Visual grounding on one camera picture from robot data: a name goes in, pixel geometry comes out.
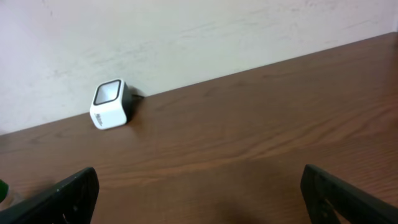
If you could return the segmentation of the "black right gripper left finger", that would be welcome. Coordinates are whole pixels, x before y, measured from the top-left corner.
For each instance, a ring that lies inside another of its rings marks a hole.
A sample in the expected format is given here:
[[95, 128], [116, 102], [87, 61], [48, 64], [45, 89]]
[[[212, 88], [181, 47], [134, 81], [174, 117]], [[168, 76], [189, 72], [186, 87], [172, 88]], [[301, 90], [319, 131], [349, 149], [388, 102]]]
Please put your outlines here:
[[96, 171], [87, 167], [1, 212], [2, 224], [89, 224], [99, 194]]

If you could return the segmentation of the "green lid jar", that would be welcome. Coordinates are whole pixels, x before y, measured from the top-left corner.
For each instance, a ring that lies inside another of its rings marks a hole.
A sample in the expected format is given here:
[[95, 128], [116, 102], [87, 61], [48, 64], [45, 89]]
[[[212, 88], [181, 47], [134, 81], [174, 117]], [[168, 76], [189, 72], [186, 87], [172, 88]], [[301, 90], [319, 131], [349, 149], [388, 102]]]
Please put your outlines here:
[[1, 211], [8, 209], [9, 207], [19, 203], [19, 201], [20, 201], [19, 194], [7, 183], [1, 180], [1, 198], [0, 198]]

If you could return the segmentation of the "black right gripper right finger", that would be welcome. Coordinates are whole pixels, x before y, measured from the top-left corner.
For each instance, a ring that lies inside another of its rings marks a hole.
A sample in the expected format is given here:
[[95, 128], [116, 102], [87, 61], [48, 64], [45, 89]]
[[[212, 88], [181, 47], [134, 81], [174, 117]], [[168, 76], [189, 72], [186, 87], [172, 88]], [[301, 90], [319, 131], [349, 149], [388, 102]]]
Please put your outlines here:
[[312, 223], [339, 223], [341, 215], [350, 223], [397, 223], [397, 208], [307, 164], [300, 189]]

